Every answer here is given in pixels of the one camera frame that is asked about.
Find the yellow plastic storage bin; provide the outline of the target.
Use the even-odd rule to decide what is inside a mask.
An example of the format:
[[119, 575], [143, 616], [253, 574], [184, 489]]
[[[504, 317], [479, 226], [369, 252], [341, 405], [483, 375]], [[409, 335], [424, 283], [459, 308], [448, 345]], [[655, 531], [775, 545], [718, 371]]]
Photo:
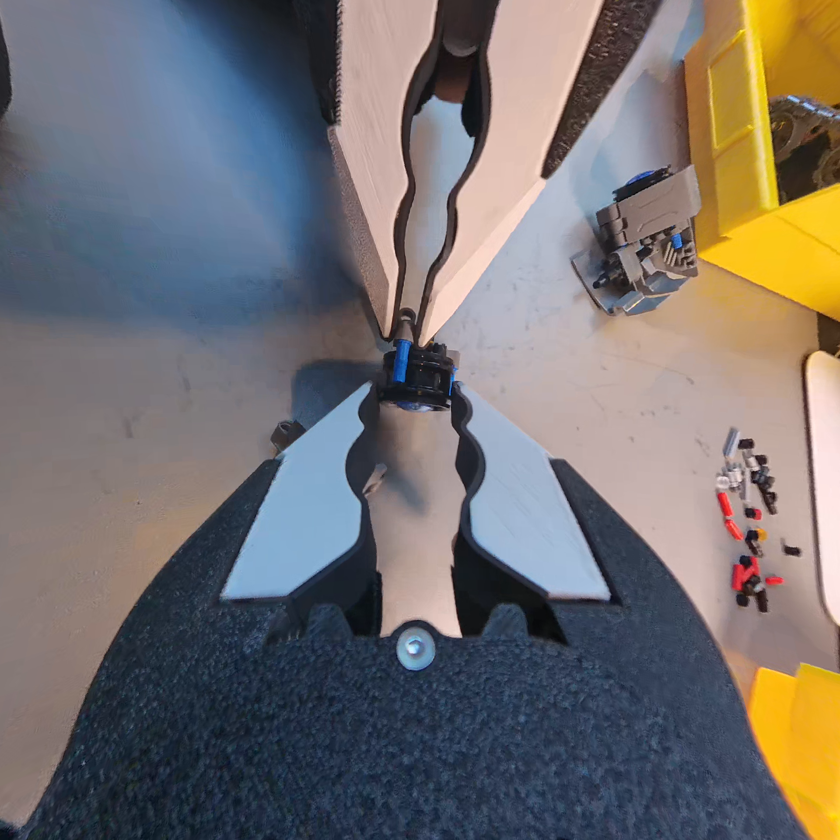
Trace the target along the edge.
[[839, 674], [800, 664], [755, 672], [748, 715], [765, 762], [804, 829], [839, 838]]
[[838, 320], [838, 184], [783, 201], [771, 100], [838, 104], [839, 3], [705, 2], [685, 58], [698, 255]]

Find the pile of small brick parts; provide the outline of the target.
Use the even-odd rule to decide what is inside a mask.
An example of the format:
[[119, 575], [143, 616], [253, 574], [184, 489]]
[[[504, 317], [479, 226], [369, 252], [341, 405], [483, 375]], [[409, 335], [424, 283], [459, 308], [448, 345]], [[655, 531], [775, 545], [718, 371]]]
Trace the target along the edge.
[[785, 583], [784, 577], [761, 569], [768, 533], [763, 521], [778, 514], [775, 477], [767, 455], [751, 437], [731, 427], [721, 451], [722, 466], [715, 477], [715, 496], [721, 521], [739, 545], [740, 555], [731, 567], [730, 587], [738, 607], [754, 605], [769, 612], [769, 591]]

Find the black round toy lens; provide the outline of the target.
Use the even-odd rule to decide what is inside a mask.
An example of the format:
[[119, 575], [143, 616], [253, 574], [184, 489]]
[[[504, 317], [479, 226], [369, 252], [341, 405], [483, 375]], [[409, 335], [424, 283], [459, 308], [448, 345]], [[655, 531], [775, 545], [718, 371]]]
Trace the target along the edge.
[[413, 343], [407, 366], [406, 382], [392, 382], [394, 349], [385, 353], [382, 373], [377, 385], [379, 403], [396, 406], [409, 413], [446, 412], [452, 397], [447, 396], [449, 371], [458, 363], [445, 343], [430, 342], [420, 346]]

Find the yellow toy tracked robot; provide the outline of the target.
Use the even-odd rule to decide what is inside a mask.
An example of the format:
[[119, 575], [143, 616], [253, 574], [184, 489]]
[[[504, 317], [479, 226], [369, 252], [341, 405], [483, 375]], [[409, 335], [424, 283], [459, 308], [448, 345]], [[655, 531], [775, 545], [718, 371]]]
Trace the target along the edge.
[[839, 183], [839, 105], [794, 95], [769, 101], [780, 204]]

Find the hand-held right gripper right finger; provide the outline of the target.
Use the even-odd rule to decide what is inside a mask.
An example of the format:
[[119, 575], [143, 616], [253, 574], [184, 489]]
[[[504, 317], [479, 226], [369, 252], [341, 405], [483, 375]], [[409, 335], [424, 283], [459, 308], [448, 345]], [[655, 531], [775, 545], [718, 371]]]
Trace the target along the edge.
[[559, 462], [466, 384], [451, 394], [465, 489], [451, 566], [460, 632], [481, 635], [497, 607], [513, 605], [528, 634], [563, 637], [556, 604], [608, 605], [613, 589]]

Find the white flat pad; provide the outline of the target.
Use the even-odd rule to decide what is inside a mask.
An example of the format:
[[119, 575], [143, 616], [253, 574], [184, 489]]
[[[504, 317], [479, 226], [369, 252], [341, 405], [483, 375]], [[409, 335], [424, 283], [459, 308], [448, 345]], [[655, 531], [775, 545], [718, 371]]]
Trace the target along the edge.
[[811, 353], [803, 369], [815, 564], [822, 603], [839, 625], [839, 359]]

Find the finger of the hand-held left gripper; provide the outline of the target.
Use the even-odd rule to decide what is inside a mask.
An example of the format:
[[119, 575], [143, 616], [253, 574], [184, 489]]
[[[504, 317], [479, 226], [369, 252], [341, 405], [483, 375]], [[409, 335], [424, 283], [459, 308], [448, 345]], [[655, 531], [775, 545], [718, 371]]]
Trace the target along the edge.
[[338, 2], [337, 116], [328, 129], [353, 257], [383, 338], [406, 272], [415, 183], [408, 137], [437, 59], [435, 1]]
[[496, 3], [476, 59], [479, 128], [448, 195], [444, 243], [417, 316], [419, 343], [452, 317], [544, 188], [550, 142], [603, 4]]

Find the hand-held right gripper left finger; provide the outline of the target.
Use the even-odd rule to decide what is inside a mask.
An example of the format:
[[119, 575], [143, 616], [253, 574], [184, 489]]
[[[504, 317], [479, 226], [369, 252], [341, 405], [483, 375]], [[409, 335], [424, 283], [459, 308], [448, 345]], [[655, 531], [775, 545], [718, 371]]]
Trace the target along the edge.
[[380, 404], [360, 385], [278, 457], [219, 600], [281, 606], [290, 634], [334, 605], [357, 636], [382, 630], [382, 577], [368, 493], [382, 477]]

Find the grey curved brick panel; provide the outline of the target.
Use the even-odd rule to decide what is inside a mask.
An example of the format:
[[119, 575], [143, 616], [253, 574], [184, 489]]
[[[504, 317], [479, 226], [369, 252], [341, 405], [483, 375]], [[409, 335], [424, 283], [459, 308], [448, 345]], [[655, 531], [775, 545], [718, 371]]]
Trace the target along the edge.
[[[282, 460], [285, 451], [306, 433], [306, 428], [298, 421], [280, 421], [273, 430], [269, 441], [275, 449], [275, 459]], [[367, 479], [363, 494], [365, 497], [373, 495], [382, 485], [387, 471], [385, 463], [377, 463]]]

